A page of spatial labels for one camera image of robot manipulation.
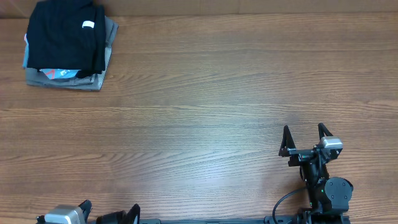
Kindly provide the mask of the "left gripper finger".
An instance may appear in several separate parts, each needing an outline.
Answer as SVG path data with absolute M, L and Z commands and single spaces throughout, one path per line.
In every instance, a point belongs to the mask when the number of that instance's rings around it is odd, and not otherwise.
M 91 209 L 92 209 L 92 203 L 90 200 L 85 200 L 81 204 L 79 204 L 79 207 L 81 208 L 83 212 L 83 217 L 85 219 L 85 222 L 88 221 L 88 217 L 90 215 Z
M 127 212 L 124 217 L 124 224 L 139 224 L 140 221 L 141 208 L 136 203 L 132 206 L 130 211 Z

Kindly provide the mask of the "black t-shirt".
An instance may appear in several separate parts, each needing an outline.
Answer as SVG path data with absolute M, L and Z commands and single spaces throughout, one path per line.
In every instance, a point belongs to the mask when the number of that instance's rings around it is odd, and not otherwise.
M 26 32 L 27 67 L 82 71 L 105 70 L 104 7 L 92 0 L 39 1 Z

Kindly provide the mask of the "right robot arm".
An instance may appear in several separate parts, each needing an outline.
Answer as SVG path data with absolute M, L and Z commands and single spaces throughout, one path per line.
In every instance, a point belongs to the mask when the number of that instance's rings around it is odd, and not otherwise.
M 342 177 L 330 177 L 326 164 L 338 158 L 343 150 L 340 138 L 334 136 L 323 123 L 318 124 L 319 143 L 311 149 L 298 150 L 288 126 L 284 126 L 280 157 L 288 157 L 290 167 L 300 167 L 300 178 L 305 186 L 283 196 L 272 210 L 274 223 L 279 223 L 277 207 L 288 197 L 306 190 L 310 206 L 301 208 L 297 214 L 285 218 L 286 223 L 319 224 L 349 223 L 343 214 L 349 210 L 354 187 Z

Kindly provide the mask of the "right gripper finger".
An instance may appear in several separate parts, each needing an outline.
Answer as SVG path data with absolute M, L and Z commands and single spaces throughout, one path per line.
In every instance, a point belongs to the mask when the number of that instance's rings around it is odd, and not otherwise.
M 318 133 L 320 139 L 333 135 L 323 123 L 318 123 Z
M 295 143 L 293 137 L 291 135 L 290 129 L 287 125 L 284 126 L 282 142 L 280 146 L 280 150 L 296 150 Z

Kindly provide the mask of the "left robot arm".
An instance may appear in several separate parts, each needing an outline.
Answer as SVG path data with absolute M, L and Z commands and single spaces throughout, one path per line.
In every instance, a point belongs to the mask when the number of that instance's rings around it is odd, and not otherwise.
M 88 216 L 92 209 L 90 200 L 85 200 L 79 207 L 82 209 L 85 221 L 88 221 Z M 89 223 L 95 224 L 139 224 L 141 208 L 138 204 L 134 204 L 132 208 L 126 212 L 124 210 L 105 214 L 96 218 L 95 221 Z

